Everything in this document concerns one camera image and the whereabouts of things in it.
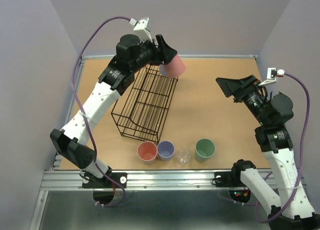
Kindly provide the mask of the large purple cup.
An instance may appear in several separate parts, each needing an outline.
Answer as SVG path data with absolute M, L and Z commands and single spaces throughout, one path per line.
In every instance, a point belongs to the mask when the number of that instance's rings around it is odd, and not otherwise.
M 161 74 L 161 75 L 163 75 L 163 76 L 168 76 L 168 74 L 167 74 L 167 72 L 165 71 L 165 68 L 164 68 L 164 66 L 163 65 L 160 65 L 159 66 L 159 73 Z

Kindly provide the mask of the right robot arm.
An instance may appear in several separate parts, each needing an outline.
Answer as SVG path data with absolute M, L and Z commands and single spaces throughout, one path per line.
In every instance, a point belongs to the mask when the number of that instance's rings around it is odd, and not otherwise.
M 267 96 L 262 82 L 254 75 L 241 79 L 216 78 L 224 95 L 235 103 L 244 103 L 260 126 L 255 138 L 269 163 L 276 190 L 261 177 L 249 160 L 232 166 L 230 177 L 238 186 L 249 188 L 262 206 L 272 230 L 318 230 L 320 215 L 311 205 L 301 182 L 302 164 L 296 165 L 293 142 L 286 122 L 294 116 L 292 100 L 282 92 Z

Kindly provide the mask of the green cup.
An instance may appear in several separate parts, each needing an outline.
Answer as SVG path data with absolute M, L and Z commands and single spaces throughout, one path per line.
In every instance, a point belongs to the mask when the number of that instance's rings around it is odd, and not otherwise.
M 197 162 L 203 163 L 216 152 L 215 144 L 207 138 L 199 139 L 195 145 L 194 157 Z

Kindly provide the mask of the pink cup back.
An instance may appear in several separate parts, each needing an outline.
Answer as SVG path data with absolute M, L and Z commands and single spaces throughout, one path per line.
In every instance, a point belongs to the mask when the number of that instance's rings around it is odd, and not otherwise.
M 179 55 L 176 55 L 172 61 L 163 65 L 164 72 L 170 78 L 177 78 L 186 71 L 186 66 Z

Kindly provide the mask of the black wire dish rack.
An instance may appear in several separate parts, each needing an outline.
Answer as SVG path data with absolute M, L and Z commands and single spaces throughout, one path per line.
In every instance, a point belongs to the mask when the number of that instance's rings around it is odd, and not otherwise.
M 158 144 L 178 80 L 162 75 L 155 65 L 137 72 L 134 82 L 111 110 L 120 135 Z

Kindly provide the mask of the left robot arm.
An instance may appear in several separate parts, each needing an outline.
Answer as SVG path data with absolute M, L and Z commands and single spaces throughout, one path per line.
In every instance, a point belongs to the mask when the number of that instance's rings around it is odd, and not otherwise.
M 87 146 L 92 131 L 109 107 L 116 102 L 134 82 L 135 73 L 147 65 L 170 64 L 178 55 L 163 36 L 156 40 L 141 41 L 134 34 L 120 38 L 116 54 L 101 73 L 92 93 L 80 106 L 75 116 L 60 130 L 53 129 L 50 139 L 61 156 L 79 169 L 98 179 L 111 173 L 111 168 L 97 158 L 97 150 Z

